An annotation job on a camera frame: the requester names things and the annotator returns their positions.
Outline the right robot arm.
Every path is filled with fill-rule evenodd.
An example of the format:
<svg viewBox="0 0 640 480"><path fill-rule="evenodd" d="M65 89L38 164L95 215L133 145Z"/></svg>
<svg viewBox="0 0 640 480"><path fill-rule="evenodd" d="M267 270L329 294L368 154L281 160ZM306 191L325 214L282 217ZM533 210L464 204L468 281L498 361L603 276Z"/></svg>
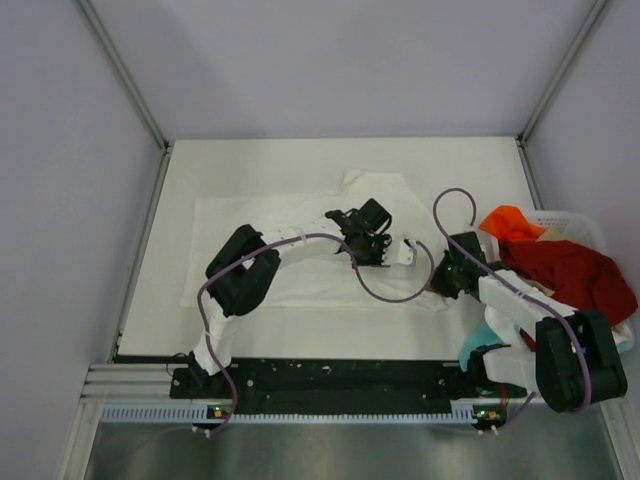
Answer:
<svg viewBox="0 0 640 480"><path fill-rule="evenodd" d="M450 235L431 289L483 304L497 341L472 348L467 384L487 396L502 383L539 395L554 411L577 412L624 396L628 381L606 317L545 295L499 262L487 262L474 232Z"/></svg>

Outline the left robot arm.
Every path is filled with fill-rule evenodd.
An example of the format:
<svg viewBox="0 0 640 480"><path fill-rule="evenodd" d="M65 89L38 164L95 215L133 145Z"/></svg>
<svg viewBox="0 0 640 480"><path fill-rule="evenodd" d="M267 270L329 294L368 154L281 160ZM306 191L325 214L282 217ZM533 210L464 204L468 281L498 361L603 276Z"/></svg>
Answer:
<svg viewBox="0 0 640 480"><path fill-rule="evenodd" d="M237 320L265 300L280 270L341 253L355 268L381 267L392 245L391 224L392 215L369 199L360 208L330 210L312 222L276 231L238 227L206 267L196 294L203 331L189 354L194 387L209 397L224 390Z"/></svg>

